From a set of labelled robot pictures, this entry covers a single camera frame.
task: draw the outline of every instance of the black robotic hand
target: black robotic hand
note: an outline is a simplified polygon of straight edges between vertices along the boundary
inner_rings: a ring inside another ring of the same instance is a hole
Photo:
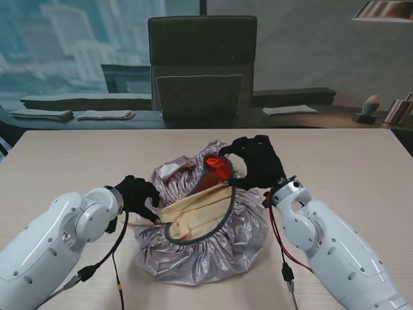
[[[231,186],[244,190],[252,187],[266,189],[275,186],[279,179],[285,178],[283,165],[272,148],[268,136],[258,135],[251,139],[238,138],[231,145],[223,147],[218,154],[220,156],[238,155],[247,166],[247,175],[244,178],[228,180]]]
[[[146,182],[142,178],[127,176],[121,183],[115,186],[122,197],[123,203],[127,206],[129,212],[134,212],[140,216],[147,218],[153,223],[159,223],[159,217],[145,207],[145,200],[152,199],[152,205],[159,205],[159,192],[154,185]]]

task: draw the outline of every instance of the yellow cloth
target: yellow cloth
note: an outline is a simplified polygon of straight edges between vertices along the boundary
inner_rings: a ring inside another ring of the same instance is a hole
[[[170,237],[176,240],[199,238],[220,223],[231,202],[232,189],[218,184],[210,189],[179,200],[160,210],[162,223],[171,223]],[[130,223],[139,226],[152,226],[149,220]]]

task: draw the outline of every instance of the white plastic casing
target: white plastic casing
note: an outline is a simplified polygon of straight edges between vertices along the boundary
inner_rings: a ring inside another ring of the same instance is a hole
[[[0,253],[0,309],[37,309],[75,267],[87,240],[104,233],[121,204],[108,189],[56,198]]]
[[[277,209],[283,216],[288,240],[305,250],[309,266],[326,290],[348,310],[413,309],[399,294],[366,240],[299,185],[296,191],[277,201]],[[305,205],[295,213],[294,202]]]

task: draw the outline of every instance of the table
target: table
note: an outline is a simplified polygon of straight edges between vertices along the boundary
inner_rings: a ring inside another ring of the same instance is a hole
[[[0,249],[64,192],[86,193],[100,185],[115,185],[127,174],[149,178],[153,168],[183,154],[191,156],[211,140],[256,134],[268,134],[286,173],[297,174],[314,197],[328,203],[370,242],[401,293],[412,301],[413,159],[389,130],[382,129],[27,132],[0,164]],[[234,160],[234,165],[243,170],[239,161]],[[100,260],[119,231],[120,227],[88,245],[76,270]],[[301,251],[286,244],[304,260]],[[128,229],[116,254],[126,309],[292,309],[281,276],[281,255],[271,234],[249,272],[200,287],[154,282],[135,266],[135,251],[133,232]],[[291,267],[301,310],[343,310],[315,276],[294,264]],[[88,282],[42,307],[48,309],[120,309],[111,262]]]
[[[234,119],[213,120],[204,123],[195,121],[164,122],[159,111],[134,111],[136,115],[128,121],[77,121],[66,123],[50,120],[15,119],[8,112],[0,109],[0,121],[27,129],[230,129],[230,128],[388,128],[413,130],[413,117],[406,125],[388,125],[377,120],[377,125],[361,124],[352,121],[360,108],[331,107],[325,105],[309,105],[319,111],[318,114],[284,114],[269,116],[262,108],[246,108],[240,110]],[[384,117],[385,111],[377,111],[375,115]]]

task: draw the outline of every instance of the shiny silver fabric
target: shiny silver fabric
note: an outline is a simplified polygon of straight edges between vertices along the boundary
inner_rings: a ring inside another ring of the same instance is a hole
[[[180,157],[155,169],[152,182],[161,193],[160,207],[186,197],[201,179],[203,158],[225,143],[214,141],[193,158]],[[248,270],[261,252],[268,226],[256,190],[236,189],[228,219],[212,236],[195,243],[170,241],[165,226],[136,227],[137,266],[159,281],[179,285],[216,282]]]

